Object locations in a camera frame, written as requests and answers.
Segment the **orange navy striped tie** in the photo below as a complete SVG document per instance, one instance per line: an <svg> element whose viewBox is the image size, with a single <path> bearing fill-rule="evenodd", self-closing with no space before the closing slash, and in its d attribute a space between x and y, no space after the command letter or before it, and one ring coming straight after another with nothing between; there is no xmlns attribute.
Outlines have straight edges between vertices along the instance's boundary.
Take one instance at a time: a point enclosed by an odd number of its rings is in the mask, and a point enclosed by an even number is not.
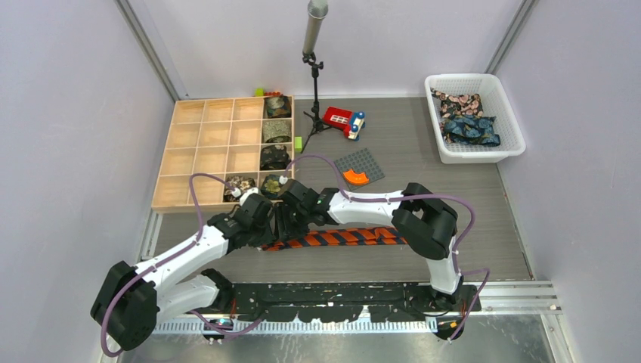
<svg viewBox="0 0 641 363"><path fill-rule="evenodd" d="M276 241L260 247L262 251L299 249L303 247L378 246L404 245L407 242L395 228L370 227L326 231L311 231L305 236L289 241Z"/></svg>

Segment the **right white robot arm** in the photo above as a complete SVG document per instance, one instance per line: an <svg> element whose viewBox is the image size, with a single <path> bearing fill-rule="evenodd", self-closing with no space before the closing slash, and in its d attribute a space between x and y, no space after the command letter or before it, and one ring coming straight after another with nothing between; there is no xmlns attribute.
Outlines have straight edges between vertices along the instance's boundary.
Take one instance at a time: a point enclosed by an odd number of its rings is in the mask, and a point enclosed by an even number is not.
<svg viewBox="0 0 641 363"><path fill-rule="evenodd" d="M411 182L401 191L364 194L339 188L316 192L289 180L277 197L274 233L278 240L304 237L311 224L393 227L412 251L426 259L434 305L447 311L461 301L461 277L453 252L457 212L421 184Z"/></svg>

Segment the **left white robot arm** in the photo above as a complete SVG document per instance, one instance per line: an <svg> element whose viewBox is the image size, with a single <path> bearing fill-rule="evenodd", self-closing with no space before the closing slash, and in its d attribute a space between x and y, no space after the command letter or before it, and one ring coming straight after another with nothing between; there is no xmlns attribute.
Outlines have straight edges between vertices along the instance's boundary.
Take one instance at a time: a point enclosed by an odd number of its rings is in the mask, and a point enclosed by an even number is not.
<svg viewBox="0 0 641 363"><path fill-rule="evenodd" d="M137 265L113 265L90 310L101 326L101 344L111 338L120 351L133 350L168 319L199 308L229 310L234 288L227 278L212 268L191 273L233 250L272 241L272 206L260 193L246 192L233 214L213 216L165 253Z"/></svg>

